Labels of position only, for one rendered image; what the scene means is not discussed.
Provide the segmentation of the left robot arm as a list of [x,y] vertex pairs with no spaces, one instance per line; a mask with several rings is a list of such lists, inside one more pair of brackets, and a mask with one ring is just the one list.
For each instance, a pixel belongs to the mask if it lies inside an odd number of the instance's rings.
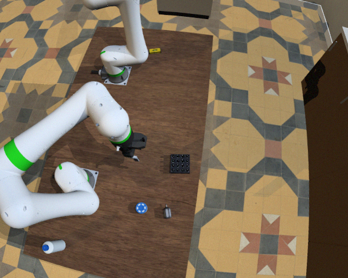
[[126,45],[105,47],[100,53],[103,68],[99,71],[92,70],[91,73],[99,74],[102,80],[108,79],[111,83],[125,81],[129,74],[125,66],[142,64],[148,58],[140,20],[140,0],[82,0],[82,3],[90,10],[109,6],[116,6],[119,9]]

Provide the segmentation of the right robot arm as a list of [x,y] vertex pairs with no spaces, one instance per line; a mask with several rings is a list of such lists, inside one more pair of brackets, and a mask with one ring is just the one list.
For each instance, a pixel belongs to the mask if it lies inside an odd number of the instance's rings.
[[4,223],[21,229],[53,218],[96,212],[95,178],[71,162],[59,164],[52,175],[64,193],[31,192],[21,177],[57,140],[88,117],[112,143],[121,144],[131,135],[126,111],[103,84],[91,81],[0,148],[0,215]]

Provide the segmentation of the dark grey knob panel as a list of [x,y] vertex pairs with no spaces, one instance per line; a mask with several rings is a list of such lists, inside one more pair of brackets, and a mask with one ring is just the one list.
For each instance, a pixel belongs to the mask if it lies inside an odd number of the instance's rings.
[[190,155],[171,154],[171,173],[189,174],[190,173]]

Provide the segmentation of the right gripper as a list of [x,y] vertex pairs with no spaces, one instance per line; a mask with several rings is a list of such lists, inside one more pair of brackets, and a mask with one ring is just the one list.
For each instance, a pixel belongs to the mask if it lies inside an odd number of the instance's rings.
[[[121,144],[112,143],[117,149],[116,151],[121,151],[124,157],[132,158],[134,161],[139,162],[137,156],[134,156],[135,149],[143,149],[146,147],[147,136],[142,133],[133,133],[131,129],[130,137]],[[121,148],[121,149],[120,149]],[[132,148],[132,149],[131,149]]]

